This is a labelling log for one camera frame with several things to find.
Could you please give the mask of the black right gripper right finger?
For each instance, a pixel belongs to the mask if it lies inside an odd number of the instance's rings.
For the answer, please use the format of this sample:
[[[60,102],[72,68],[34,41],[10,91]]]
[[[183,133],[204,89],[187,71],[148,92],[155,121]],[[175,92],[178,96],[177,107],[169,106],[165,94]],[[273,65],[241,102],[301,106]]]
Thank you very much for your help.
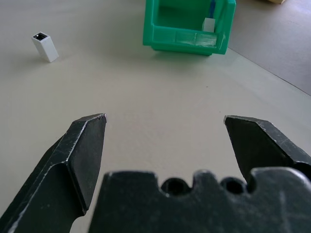
[[[290,167],[311,178],[311,157],[267,120],[224,117],[239,169],[248,181],[257,167]]]

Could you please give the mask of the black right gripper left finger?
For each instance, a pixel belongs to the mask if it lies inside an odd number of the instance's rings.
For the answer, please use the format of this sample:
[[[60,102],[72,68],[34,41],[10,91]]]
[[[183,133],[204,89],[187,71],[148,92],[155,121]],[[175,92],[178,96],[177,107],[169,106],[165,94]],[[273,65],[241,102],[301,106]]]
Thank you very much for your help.
[[[82,117],[42,156],[0,219],[3,233],[68,233],[90,208],[106,115]]]

